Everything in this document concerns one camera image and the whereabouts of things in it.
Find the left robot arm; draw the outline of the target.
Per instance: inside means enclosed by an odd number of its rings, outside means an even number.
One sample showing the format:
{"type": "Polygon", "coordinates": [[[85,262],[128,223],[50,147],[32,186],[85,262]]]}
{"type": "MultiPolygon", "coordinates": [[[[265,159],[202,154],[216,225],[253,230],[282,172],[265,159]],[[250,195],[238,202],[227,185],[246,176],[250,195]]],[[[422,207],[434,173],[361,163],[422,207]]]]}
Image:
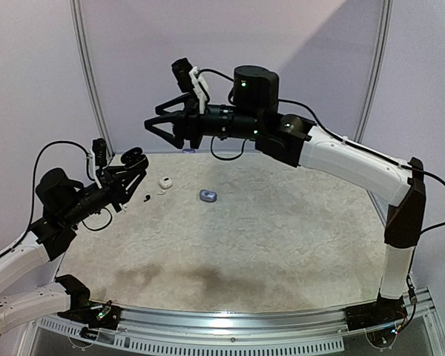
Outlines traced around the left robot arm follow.
{"type": "Polygon", "coordinates": [[[112,205],[121,211],[146,175],[147,164],[111,166],[97,182],[84,185],[62,168],[48,171],[36,187],[43,214],[0,252],[0,337],[11,329],[49,314],[89,325],[116,328],[118,316],[95,306],[89,289],[70,274],[33,291],[4,296],[9,286],[35,268],[62,256],[76,237],[78,224],[112,205]]]}

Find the aluminium front rail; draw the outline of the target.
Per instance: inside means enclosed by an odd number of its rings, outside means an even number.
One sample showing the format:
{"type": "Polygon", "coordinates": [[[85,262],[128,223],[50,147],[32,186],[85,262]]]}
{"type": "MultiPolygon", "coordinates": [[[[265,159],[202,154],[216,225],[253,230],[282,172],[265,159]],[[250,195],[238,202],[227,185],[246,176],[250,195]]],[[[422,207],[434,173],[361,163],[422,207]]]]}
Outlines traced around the aluminium front rail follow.
{"type": "Polygon", "coordinates": [[[55,315],[27,326],[23,355],[445,355],[427,289],[407,306],[407,327],[360,327],[354,306],[270,313],[126,307],[116,330],[90,330],[55,315]]]}

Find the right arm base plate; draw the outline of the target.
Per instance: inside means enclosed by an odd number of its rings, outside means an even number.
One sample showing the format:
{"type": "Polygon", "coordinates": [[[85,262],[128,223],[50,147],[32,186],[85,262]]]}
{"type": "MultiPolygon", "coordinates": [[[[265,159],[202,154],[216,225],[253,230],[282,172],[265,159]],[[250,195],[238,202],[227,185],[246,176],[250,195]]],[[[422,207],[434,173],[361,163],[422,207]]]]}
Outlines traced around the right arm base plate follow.
{"type": "Polygon", "coordinates": [[[408,325],[417,311],[416,306],[408,313],[405,304],[401,301],[363,303],[346,307],[343,312],[349,331],[369,329],[378,326],[393,326],[400,322],[400,327],[408,325]]]}

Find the purple earbud charging case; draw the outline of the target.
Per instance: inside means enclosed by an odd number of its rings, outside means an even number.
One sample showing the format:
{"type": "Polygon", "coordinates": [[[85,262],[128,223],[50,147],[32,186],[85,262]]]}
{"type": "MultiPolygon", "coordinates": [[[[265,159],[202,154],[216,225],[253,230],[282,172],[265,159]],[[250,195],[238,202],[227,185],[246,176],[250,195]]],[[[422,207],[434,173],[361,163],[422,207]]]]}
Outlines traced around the purple earbud charging case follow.
{"type": "Polygon", "coordinates": [[[217,201],[217,193],[215,191],[202,189],[199,192],[199,199],[203,202],[216,202],[217,201]]]}

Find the right aluminium corner post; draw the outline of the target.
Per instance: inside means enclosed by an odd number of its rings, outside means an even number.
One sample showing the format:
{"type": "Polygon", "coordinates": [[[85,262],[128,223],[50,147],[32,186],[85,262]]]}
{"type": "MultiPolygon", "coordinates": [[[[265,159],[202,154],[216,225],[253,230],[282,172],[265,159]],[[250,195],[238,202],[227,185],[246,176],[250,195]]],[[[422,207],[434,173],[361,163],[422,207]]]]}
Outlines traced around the right aluminium corner post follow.
{"type": "Polygon", "coordinates": [[[375,100],[375,94],[377,86],[380,80],[380,74],[383,64],[383,58],[386,51],[386,43],[389,34],[389,26],[392,15],[392,1],[382,1],[382,7],[380,10],[380,17],[378,21],[378,30],[375,37],[374,53],[372,56],[372,64],[369,71],[368,87],[366,89],[366,95],[363,100],[363,106],[357,124],[354,141],[362,142],[366,131],[366,127],[369,120],[369,115],[372,110],[372,106],[375,100]]]}

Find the black earbud case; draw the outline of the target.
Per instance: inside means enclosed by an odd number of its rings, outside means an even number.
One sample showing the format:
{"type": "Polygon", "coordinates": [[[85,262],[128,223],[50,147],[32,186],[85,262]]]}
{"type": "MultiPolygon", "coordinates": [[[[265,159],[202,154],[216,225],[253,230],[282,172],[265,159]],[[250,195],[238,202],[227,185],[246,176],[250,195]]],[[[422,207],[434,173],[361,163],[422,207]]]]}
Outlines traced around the black earbud case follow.
{"type": "Polygon", "coordinates": [[[120,162],[128,170],[133,168],[146,169],[148,167],[148,158],[140,147],[132,148],[120,157],[120,162]]]}

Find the white earbud case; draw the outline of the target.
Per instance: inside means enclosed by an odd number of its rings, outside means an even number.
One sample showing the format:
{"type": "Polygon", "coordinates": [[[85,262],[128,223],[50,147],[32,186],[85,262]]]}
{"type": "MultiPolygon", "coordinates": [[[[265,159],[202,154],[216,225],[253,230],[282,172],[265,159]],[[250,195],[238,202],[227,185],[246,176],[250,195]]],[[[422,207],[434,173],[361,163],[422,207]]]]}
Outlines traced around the white earbud case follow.
{"type": "Polygon", "coordinates": [[[173,186],[173,181],[170,177],[161,177],[159,178],[159,186],[162,189],[169,189],[173,186]]]}

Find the aluminium corner post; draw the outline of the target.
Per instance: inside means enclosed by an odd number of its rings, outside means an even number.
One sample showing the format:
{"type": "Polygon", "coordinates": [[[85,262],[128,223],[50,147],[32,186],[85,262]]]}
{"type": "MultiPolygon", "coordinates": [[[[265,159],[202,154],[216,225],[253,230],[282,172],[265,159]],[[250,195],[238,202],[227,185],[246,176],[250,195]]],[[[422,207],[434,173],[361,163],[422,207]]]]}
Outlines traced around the aluminium corner post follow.
{"type": "Polygon", "coordinates": [[[362,142],[366,131],[366,127],[369,120],[369,115],[372,110],[372,106],[375,100],[375,94],[377,86],[380,80],[380,74],[383,64],[383,58],[386,51],[386,43],[389,34],[389,26],[392,15],[392,1],[382,1],[382,7],[380,10],[380,17],[378,21],[378,30],[375,37],[374,53],[372,56],[372,64],[369,71],[368,87],[366,89],[366,95],[363,100],[363,106],[357,124],[354,141],[362,142]]]}
{"type": "Polygon", "coordinates": [[[85,86],[87,88],[93,117],[96,122],[100,136],[106,140],[108,156],[113,157],[115,150],[112,146],[110,132],[105,121],[105,115],[100,102],[96,85],[96,77],[93,72],[93,65],[90,57],[88,41],[85,31],[84,13],[82,11],[82,1],[70,0],[70,11],[73,20],[73,29],[76,37],[79,61],[81,63],[85,86]]]}

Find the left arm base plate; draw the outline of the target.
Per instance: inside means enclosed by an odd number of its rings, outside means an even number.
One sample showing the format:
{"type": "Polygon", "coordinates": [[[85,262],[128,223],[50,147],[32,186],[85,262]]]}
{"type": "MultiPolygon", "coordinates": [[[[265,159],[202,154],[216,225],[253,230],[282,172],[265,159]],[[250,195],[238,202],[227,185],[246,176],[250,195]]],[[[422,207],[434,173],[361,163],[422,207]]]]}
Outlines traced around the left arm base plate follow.
{"type": "Polygon", "coordinates": [[[87,325],[89,329],[117,330],[123,309],[112,303],[94,303],[80,309],[58,312],[63,319],[87,325]]]}

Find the left aluminium corner post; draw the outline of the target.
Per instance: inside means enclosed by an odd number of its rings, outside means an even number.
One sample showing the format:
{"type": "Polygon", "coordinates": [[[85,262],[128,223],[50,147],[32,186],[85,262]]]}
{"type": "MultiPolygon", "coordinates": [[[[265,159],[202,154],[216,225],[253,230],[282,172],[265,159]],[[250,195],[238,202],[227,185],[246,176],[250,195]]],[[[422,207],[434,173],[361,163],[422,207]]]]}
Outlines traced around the left aluminium corner post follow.
{"type": "Polygon", "coordinates": [[[100,102],[96,85],[96,77],[93,72],[93,65],[90,57],[88,41],[85,31],[84,13],[82,11],[82,1],[70,0],[70,11],[73,20],[73,29],[76,37],[79,61],[81,63],[85,86],[87,88],[93,117],[96,122],[100,136],[106,140],[108,156],[113,157],[115,150],[112,146],[110,132],[105,121],[105,115],[100,102]]]}

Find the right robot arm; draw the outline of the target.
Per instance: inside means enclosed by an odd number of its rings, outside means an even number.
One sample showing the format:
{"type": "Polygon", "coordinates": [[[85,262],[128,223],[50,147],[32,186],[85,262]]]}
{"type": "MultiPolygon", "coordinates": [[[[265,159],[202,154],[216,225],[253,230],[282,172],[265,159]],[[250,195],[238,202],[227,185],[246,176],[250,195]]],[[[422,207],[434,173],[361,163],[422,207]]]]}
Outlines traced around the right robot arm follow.
{"type": "Polygon", "coordinates": [[[374,323],[385,323],[398,309],[421,235],[426,208],[422,162],[373,151],[331,132],[316,116],[280,113],[279,76],[264,67],[234,69],[228,105],[211,103],[202,69],[180,60],[172,71],[181,95],[158,105],[144,126],[175,148],[197,149],[204,136],[246,139],[279,162],[322,171],[387,201],[383,273],[378,300],[368,312],[374,323]]]}

